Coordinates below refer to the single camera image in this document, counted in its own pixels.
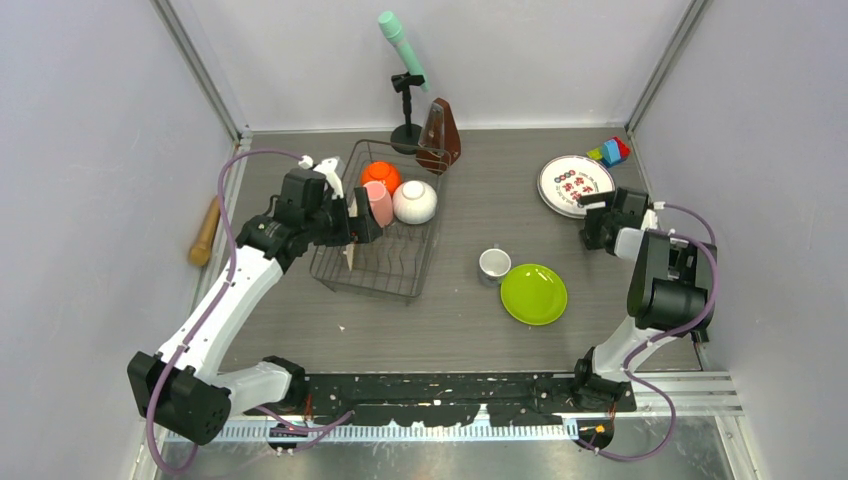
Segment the woven bamboo plate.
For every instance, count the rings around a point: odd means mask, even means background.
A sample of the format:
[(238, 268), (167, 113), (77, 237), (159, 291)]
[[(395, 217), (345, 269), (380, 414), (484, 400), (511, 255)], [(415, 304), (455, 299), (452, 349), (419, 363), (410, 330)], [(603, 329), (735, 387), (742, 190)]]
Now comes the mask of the woven bamboo plate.
[[(353, 199), (350, 202), (350, 205), (348, 207), (348, 214), (349, 214), (350, 217), (356, 217), (358, 215), (358, 207), (357, 207), (357, 203), (356, 203), (355, 199)], [(354, 260), (355, 260), (355, 247), (356, 247), (356, 245), (354, 243), (348, 244), (348, 245), (345, 246), (345, 249), (344, 249), (344, 252), (343, 252), (343, 255), (345, 256), (345, 259), (346, 259), (346, 262), (347, 262), (347, 267), (348, 267), (349, 271), (353, 271)]]

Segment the pink mug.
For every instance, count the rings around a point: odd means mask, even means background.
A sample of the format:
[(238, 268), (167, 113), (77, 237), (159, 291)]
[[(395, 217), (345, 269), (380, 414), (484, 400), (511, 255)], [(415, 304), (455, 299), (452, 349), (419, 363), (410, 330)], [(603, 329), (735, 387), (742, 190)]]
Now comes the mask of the pink mug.
[(364, 184), (374, 219), (381, 228), (394, 220), (393, 200), (387, 187), (379, 181)]

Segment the orange bowl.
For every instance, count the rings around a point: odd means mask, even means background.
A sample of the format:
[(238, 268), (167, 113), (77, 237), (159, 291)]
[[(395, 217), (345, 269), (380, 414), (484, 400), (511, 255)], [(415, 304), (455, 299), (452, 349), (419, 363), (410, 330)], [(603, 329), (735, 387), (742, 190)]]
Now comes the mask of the orange bowl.
[(391, 194), (394, 194), (395, 190), (403, 183), (403, 177), (392, 163), (385, 161), (370, 162), (363, 168), (360, 175), (361, 185), (369, 182), (382, 183)]

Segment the white bowl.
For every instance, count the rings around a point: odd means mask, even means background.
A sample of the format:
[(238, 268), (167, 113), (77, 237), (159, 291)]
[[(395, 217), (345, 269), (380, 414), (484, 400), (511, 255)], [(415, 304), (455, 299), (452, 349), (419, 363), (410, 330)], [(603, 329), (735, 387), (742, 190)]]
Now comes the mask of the white bowl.
[(438, 196), (435, 189), (420, 180), (402, 183), (392, 197), (394, 216), (409, 225), (429, 222), (436, 213)]

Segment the black wire dish rack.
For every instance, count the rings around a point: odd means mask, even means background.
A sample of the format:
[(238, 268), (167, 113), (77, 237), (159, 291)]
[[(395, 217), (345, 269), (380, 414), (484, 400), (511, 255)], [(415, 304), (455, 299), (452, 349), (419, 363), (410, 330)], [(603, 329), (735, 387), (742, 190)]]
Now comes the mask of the black wire dish rack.
[[(346, 159), (342, 183), (348, 204), (359, 187), (363, 168), (370, 162), (394, 164), (403, 180), (420, 180), (431, 185), (442, 199), (445, 173), (435, 175), (418, 164), (415, 157), (396, 152), (389, 142), (361, 139)], [(409, 225), (394, 220), (373, 243), (355, 247), (353, 271), (349, 271), (345, 247), (318, 246), (310, 263), (310, 274), (333, 291), (346, 291), (410, 303), (417, 299), (427, 277), (439, 237), (441, 207), (427, 223)]]

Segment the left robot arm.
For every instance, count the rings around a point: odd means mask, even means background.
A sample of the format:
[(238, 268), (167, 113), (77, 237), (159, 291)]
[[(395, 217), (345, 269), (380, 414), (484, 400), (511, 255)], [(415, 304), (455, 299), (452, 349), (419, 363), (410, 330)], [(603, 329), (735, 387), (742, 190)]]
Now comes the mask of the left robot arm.
[(234, 414), (270, 405), (298, 412), (308, 390), (303, 367), (267, 356), (222, 374), (223, 356), (259, 300), (311, 245), (370, 243), (381, 234), (366, 188), (347, 197), (334, 173), (291, 170), (272, 212), (244, 223), (229, 264), (181, 329), (156, 354), (131, 359), (127, 372), (140, 413), (206, 445)]

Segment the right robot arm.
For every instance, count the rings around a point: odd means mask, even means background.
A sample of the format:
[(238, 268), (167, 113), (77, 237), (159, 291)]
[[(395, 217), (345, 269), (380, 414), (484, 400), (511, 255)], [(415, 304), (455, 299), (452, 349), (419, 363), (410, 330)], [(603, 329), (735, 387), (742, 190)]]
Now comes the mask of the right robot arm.
[(658, 214), (670, 205), (642, 191), (617, 188), (583, 195), (577, 204), (585, 211), (583, 245), (634, 263), (625, 319), (577, 361), (570, 385), (578, 409), (610, 410), (660, 347), (686, 335), (706, 340), (718, 290), (717, 248), (713, 239), (661, 230)]

